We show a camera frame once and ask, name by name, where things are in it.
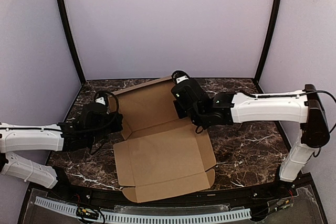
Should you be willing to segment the brown cardboard box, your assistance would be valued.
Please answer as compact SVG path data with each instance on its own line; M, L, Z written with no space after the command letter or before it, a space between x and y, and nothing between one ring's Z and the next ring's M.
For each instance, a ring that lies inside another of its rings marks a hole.
M131 202L142 203L209 189L216 158L207 132L179 119L164 77L115 92L112 111L123 115L123 140L114 144L118 183Z

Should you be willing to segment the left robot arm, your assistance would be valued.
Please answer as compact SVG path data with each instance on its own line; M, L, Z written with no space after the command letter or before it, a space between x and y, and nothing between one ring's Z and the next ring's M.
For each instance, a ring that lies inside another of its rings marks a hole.
M1 175L13 176L52 189L68 184L59 167L38 164L17 155L18 151L46 150L73 152L92 149L98 139L122 131L123 115L108 111L106 105L90 103L82 108L79 119L45 126L1 124Z

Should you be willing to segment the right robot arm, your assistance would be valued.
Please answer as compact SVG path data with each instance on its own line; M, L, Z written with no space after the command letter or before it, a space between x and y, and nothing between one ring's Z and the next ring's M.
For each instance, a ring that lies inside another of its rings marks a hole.
M189 117L198 134L214 125L250 121L299 123L298 139L280 165L278 178L282 182L293 182L310 157L330 140L333 130L328 127L320 91L312 84L287 93L219 92L210 98L186 73L177 71L172 79L171 92L179 117Z

